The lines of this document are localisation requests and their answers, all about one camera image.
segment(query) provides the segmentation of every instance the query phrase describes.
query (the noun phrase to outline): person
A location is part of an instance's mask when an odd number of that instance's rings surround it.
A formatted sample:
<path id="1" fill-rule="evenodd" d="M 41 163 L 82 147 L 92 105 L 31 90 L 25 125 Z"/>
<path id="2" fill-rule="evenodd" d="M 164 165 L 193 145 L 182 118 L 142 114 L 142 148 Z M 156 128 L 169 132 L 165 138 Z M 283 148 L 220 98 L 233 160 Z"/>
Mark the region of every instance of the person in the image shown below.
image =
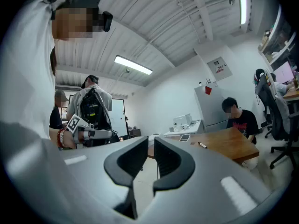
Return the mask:
<path id="1" fill-rule="evenodd" d="M 237 101 L 231 97 L 222 102 L 222 109 L 228 115 L 227 128 L 236 127 L 250 142 L 256 144 L 258 126 L 254 114 L 248 110 L 239 110 Z"/>
<path id="2" fill-rule="evenodd" d="M 273 78 L 276 91 L 281 96 L 284 96 L 288 92 L 288 90 L 292 88 L 292 84 L 281 84 L 281 83 L 277 82 L 276 81 L 276 75 L 274 73 L 271 73 L 271 76 Z"/>
<path id="3" fill-rule="evenodd" d="M 5 89 L 0 90 L 0 121 L 32 130 L 60 147 L 59 136 L 65 147 L 75 148 L 70 131 L 49 127 L 56 75 L 54 39 L 90 37 L 96 11 L 62 8 L 52 21 L 53 9 L 52 4 L 43 0 L 24 5 L 2 40 L 0 81 Z M 79 133 L 79 140 L 84 140 L 83 132 Z"/>
<path id="4" fill-rule="evenodd" d="M 64 129 L 66 125 L 62 123 L 60 118 L 59 109 L 64 106 L 65 102 L 69 101 L 68 98 L 65 96 L 65 92 L 62 90 L 57 90 L 55 92 L 55 105 L 54 109 L 50 116 L 50 128 L 53 129 Z"/>
<path id="5" fill-rule="evenodd" d="M 83 82 L 81 88 L 86 89 L 89 92 L 91 88 L 94 88 L 103 100 L 104 106 L 108 111 L 112 111 L 112 96 L 99 87 L 99 78 L 94 75 L 89 75 Z M 71 103 L 67 108 L 66 118 L 68 121 L 71 120 L 74 114 L 77 114 L 77 104 L 80 98 L 80 92 L 77 92 L 71 99 Z"/>

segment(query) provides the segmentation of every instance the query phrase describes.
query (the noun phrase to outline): hand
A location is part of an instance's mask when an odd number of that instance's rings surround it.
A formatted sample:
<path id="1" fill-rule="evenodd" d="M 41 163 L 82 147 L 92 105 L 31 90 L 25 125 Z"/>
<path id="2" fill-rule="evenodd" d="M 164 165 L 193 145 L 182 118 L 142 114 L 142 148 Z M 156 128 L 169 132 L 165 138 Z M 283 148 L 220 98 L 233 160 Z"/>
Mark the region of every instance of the hand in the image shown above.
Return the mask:
<path id="1" fill-rule="evenodd" d="M 79 132 L 79 141 L 80 141 L 80 143 L 84 142 L 84 133 L 83 133 L 83 131 Z M 76 144 L 74 142 L 73 135 L 70 131 L 67 131 L 67 130 L 64 132 L 64 145 L 66 147 L 70 147 L 72 149 L 76 148 Z"/>

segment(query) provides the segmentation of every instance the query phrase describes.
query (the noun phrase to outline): red bracelet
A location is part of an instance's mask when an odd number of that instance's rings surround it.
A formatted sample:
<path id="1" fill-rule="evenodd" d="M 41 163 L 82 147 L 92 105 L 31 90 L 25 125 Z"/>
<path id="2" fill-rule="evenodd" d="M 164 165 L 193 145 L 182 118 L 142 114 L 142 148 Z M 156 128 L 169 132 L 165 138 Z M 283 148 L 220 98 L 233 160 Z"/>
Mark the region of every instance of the red bracelet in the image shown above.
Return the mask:
<path id="1" fill-rule="evenodd" d="M 59 131 L 58 131 L 58 133 L 57 133 L 57 144 L 58 144 L 58 147 L 60 147 L 60 148 L 64 148 L 63 147 L 63 145 L 62 145 L 62 143 L 60 142 L 60 133 L 61 133 L 61 131 L 63 131 L 64 129 L 60 129 Z"/>

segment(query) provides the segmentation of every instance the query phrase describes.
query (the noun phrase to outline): smartphone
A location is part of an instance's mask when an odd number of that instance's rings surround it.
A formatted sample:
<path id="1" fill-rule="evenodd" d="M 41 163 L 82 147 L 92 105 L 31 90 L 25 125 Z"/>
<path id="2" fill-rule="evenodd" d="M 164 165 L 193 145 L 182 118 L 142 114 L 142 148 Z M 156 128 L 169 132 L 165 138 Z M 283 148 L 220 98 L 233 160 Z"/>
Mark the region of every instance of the smartphone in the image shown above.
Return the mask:
<path id="1" fill-rule="evenodd" d="M 180 138 L 179 141 L 180 142 L 188 142 L 189 138 L 190 138 L 189 134 L 184 134 L 184 135 L 182 135 L 182 137 Z"/>

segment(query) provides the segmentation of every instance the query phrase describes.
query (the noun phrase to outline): wooden table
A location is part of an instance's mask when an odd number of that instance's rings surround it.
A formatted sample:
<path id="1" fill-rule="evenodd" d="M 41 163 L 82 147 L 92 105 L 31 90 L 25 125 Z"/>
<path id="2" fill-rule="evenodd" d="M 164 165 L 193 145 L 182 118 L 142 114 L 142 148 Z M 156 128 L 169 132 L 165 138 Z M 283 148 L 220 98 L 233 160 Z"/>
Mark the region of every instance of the wooden table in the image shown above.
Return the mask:
<path id="1" fill-rule="evenodd" d="M 299 91 L 289 91 L 283 97 L 286 101 L 299 100 Z"/>
<path id="2" fill-rule="evenodd" d="M 191 145 L 203 148 L 198 142 L 203 143 L 208 149 L 216 151 L 231 160 L 242 163 L 259 155 L 258 149 L 236 128 L 228 128 L 211 133 L 191 135 Z M 179 140 L 180 137 L 169 137 Z M 154 145 L 149 147 L 148 157 L 154 158 Z"/>

